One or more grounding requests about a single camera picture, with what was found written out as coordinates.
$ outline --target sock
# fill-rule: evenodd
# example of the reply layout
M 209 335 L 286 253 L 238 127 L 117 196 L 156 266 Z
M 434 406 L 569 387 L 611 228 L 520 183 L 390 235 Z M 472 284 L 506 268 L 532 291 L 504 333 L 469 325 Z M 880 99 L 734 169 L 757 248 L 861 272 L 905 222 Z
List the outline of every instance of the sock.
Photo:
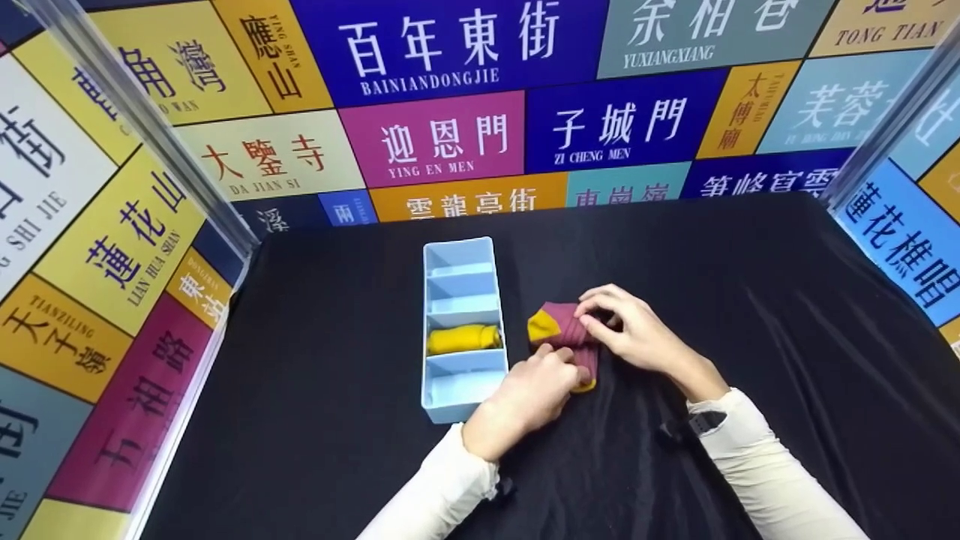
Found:
M 431 331 L 426 337 L 426 354 L 446 355 L 464 351 L 480 351 L 501 347 L 496 326 L 463 325 Z
M 534 346 L 549 343 L 554 349 L 569 347 L 573 350 L 574 363 L 590 371 L 590 382 L 573 389 L 579 393 L 592 390 L 597 384 L 599 348 L 593 336 L 573 317 L 576 308 L 576 304 L 544 303 L 543 307 L 527 320 L 527 333 Z

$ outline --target white sleeve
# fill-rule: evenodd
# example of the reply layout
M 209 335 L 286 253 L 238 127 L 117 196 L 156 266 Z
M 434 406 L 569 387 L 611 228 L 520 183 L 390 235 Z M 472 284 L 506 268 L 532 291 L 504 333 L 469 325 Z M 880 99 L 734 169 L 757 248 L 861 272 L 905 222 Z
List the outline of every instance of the white sleeve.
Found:
M 690 413 L 721 411 L 727 418 L 700 435 L 710 459 L 747 510 L 764 540 L 866 540 L 853 518 L 770 430 L 743 392 L 687 403 Z
M 497 466 L 467 452 L 454 424 L 357 540 L 443 540 L 484 499 L 492 499 Z

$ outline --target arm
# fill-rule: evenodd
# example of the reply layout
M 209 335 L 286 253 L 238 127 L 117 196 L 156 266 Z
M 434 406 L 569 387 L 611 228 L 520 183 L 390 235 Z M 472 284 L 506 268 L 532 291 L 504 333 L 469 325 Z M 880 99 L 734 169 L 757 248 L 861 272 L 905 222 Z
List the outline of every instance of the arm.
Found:
M 727 414 L 700 442 L 765 540 L 867 540 L 743 392 L 734 388 L 717 399 L 687 402 L 687 408 Z
M 867 535 L 770 430 L 742 392 L 670 331 L 650 306 L 616 285 L 580 297 L 576 316 L 590 335 L 634 366 L 657 371 L 686 395 L 691 413 L 727 413 L 700 441 L 764 540 L 867 540 Z M 614 313 L 614 325 L 592 316 Z M 622 323 L 623 330 L 610 326 Z
M 357 540 L 442 540 L 481 501 L 493 498 L 497 466 L 467 451 L 463 426 L 450 428 Z
M 496 493 L 497 461 L 526 433 L 560 416 L 570 390 L 590 380 L 573 352 L 541 345 L 518 362 L 465 424 L 455 424 L 420 470 L 357 540 L 443 540 Z

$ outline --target yellow sign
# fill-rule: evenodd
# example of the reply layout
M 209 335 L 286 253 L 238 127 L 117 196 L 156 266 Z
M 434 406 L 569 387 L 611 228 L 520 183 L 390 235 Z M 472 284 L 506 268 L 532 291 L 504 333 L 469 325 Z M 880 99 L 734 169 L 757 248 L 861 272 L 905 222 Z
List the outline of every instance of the yellow sign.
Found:
M 177 128 L 231 201 L 362 189 L 336 110 L 311 110 Z
M 940 333 L 944 335 L 953 352 L 960 358 L 960 317 L 940 327 Z
M 204 217 L 140 147 L 36 272 L 136 335 Z
M 230 285 L 193 248 L 183 256 L 167 292 L 212 329 L 226 315 L 230 299 Z
M 0 305 L 0 363 L 95 404 L 132 339 L 33 274 Z
M 49 32 L 42 32 L 13 53 L 60 105 L 70 112 L 116 164 L 123 163 L 140 139 L 117 109 Z
M 958 14 L 954 0 L 840 0 L 810 56 L 932 47 Z
M 371 189 L 370 197 L 380 221 L 559 209 L 566 173 L 384 187 Z
M 96 12 L 90 18 L 175 126 L 270 113 L 209 3 Z
M 276 112 L 333 107 L 289 0 L 212 0 Z
M 731 69 L 697 158 L 752 154 L 799 68 L 781 61 Z
M 44 499 L 20 540 L 119 540 L 129 522 L 121 512 Z
M 960 145 L 947 152 L 918 184 L 960 223 Z

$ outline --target rolled yellow sock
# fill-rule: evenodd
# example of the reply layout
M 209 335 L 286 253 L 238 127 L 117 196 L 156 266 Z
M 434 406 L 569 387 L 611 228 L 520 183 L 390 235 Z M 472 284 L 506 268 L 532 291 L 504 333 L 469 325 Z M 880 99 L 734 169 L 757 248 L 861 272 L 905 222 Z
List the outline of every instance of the rolled yellow sock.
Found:
M 496 347 L 500 347 L 500 332 L 497 331 L 496 326 L 463 325 L 457 328 L 434 330 L 426 337 L 428 356 Z

